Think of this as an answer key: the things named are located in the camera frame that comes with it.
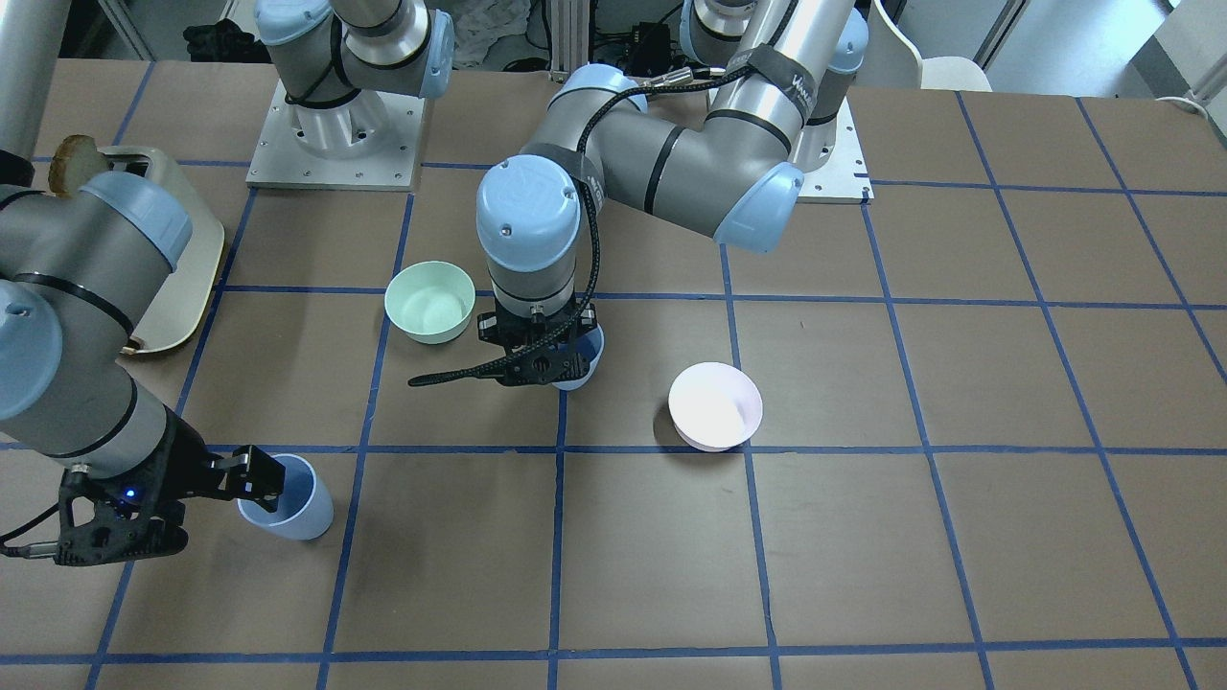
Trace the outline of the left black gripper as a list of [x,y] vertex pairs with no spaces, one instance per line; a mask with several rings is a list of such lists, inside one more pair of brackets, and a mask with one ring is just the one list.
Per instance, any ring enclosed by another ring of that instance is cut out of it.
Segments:
[[504,357],[477,367],[479,381],[498,381],[504,387],[547,386],[582,376],[587,365],[571,343],[598,327],[595,306],[566,304],[544,317],[519,317],[497,303],[479,316],[479,340],[503,349]]

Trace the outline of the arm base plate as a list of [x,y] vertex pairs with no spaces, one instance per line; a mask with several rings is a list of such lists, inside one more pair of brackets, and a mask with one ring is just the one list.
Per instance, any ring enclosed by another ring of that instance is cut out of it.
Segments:
[[412,192],[425,98],[364,90],[333,109],[293,106],[276,83],[245,184],[282,192]]
[[831,122],[802,126],[790,161],[802,169],[798,203],[863,204],[875,196],[848,99]]

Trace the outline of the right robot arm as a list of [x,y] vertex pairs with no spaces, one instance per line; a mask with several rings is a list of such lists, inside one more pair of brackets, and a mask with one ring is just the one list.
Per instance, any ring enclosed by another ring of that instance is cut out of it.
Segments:
[[144,176],[102,172],[61,199],[2,187],[2,433],[59,463],[58,537],[2,555],[60,566],[180,552],[185,501],[279,507],[286,471],[253,446],[212,453],[119,365],[193,223]]

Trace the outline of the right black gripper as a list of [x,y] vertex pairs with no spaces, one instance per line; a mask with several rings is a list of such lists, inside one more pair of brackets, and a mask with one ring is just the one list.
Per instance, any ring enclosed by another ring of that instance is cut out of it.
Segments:
[[229,455],[209,451],[196,428],[167,413],[162,438],[130,471],[90,478],[65,471],[58,489],[58,566],[125,564],[179,554],[193,497],[279,501],[286,468],[245,444]]

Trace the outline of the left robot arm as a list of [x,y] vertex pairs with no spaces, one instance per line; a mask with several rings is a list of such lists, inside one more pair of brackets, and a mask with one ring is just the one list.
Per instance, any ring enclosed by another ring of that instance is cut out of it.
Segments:
[[679,34],[710,79],[639,83],[587,64],[521,151],[486,172],[475,228],[496,306],[479,339],[503,357],[415,386],[582,379],[605,201],[724,246],[775,249],[802,192],[802,133],[831,122],[863,65],[863,17],[852,1],[687,1]]

